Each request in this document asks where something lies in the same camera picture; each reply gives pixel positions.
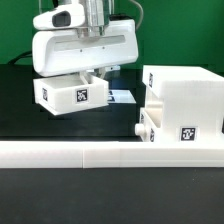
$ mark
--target robotic arm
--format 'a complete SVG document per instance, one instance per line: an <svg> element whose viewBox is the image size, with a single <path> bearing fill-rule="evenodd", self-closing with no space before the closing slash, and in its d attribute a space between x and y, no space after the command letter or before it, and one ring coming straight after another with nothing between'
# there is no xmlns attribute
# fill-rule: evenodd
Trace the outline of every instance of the robotic arm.
<svg viewBox="0 0 224 224"><path fill-rule="evenodd" d="M40 30L33 38L33 62L37 73L43 77L61 77L137 60L135 22L127 16L110 15L111 0L64 0L63 3L33 20L35 28Z"/></svg>

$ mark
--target green background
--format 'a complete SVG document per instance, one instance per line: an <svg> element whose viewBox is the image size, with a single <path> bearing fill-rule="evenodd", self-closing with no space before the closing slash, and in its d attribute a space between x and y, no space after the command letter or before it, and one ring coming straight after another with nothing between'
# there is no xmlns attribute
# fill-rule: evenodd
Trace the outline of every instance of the green background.
<svg viewBox="0 0 224 224"><path fill-rule="evenodd" d="M42 0L44 10L52 8ZM139 0L145 12L137 31L139 59L131 68L150 65L199 65L224 72L223 0ZM115 0L116 13L138 20L139 12L128 0ZM0 64L31 50L36 32L37 0L0 0ZM30 64L23 59L20 64Z"/></svg>

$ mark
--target white box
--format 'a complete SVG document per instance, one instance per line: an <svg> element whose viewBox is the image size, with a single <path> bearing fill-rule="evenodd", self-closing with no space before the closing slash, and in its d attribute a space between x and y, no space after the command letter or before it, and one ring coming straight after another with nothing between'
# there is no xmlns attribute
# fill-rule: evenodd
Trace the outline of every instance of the white box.
<svg viewBox="0 0 224 224"><path fill-rule="evenodd" d="M54 115L108 105L108 82L72 74L34 80L35 101Z"/></svg>
<svg viewBox="0 0 224 224"><path fill-rule="evenodd" d="M144 66L136 134L151 142L223 139L224 78L200 67Z"/></svg>

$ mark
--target black table surface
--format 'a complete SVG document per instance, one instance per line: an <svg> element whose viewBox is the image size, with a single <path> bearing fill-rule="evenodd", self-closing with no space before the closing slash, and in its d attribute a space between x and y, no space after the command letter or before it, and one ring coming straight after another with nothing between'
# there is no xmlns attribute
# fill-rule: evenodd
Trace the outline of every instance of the black table surface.
<svg viewBox="0 0 224 224"><path fill-rule="evenodd" d="M136 105L59 117L34 103L35 76L30 66L0 66L0 140L139 140L133 127L144 103L141 71L125 70L110 80L111 88L130 89ZM223 220L222 168L0 170L0 224Z"/></svg>

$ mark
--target white bar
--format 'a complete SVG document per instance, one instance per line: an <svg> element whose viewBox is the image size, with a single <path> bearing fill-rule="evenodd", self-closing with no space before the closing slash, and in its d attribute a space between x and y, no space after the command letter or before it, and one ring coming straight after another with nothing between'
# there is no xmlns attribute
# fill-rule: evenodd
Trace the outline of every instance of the white bar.
<svg viewBox="0 0 224 224"><path fill-rule="evenodd" d="M224 144L0 141L0 168L100 167L224 167Z"/></svg>

